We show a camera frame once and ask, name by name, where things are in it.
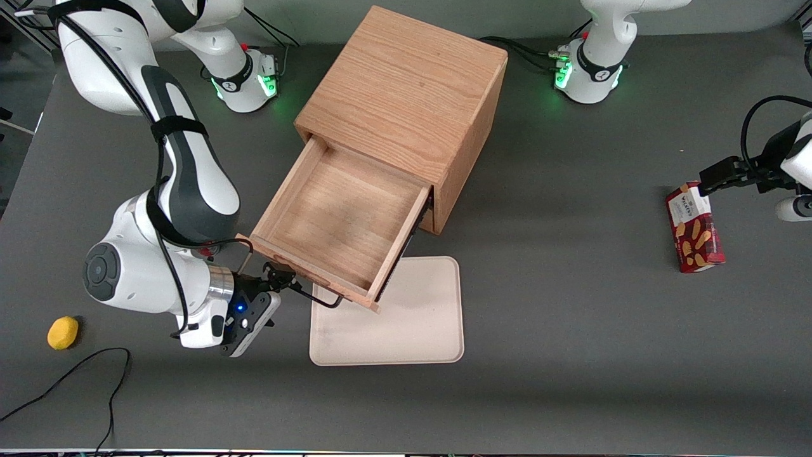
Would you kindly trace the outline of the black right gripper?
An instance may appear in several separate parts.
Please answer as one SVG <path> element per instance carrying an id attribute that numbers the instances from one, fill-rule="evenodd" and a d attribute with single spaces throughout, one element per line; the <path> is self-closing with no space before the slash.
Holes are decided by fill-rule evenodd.
<path id="1" fill-rule="evenodd" d="M 227 307 L 220 355 L 240 357 L 246 352 L 272 321 L 276 293 L 285 289 L 302 292 L 301 284 L 295 281 L 296 273 L 287 265 L 266 262 L 262 266 L 262 277 L 263 280 L 235 273 L 235 290 Z"/>

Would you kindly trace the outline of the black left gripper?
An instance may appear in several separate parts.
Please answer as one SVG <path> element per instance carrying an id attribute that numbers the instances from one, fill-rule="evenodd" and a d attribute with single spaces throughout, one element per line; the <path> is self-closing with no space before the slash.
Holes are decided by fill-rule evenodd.
<path id="1" fill-rule="evenodd" d="M 745 174 L 742 175 L 739 158 L 720 160 L 700 171 L 700 194 L 709 196 L 719 190 L 749 185 L 756 185 L 759 193 L 779 189 L 801 193 L 802 185 L 781 168 L 783 160 L 794 147 L 801 122 L 796 121 L 771 136 L 764 145 L 762 154 L 755 157 L 747 151 L 749 124 L 749 121 L 743 123 L 740 138 L 740 153 Z"/>

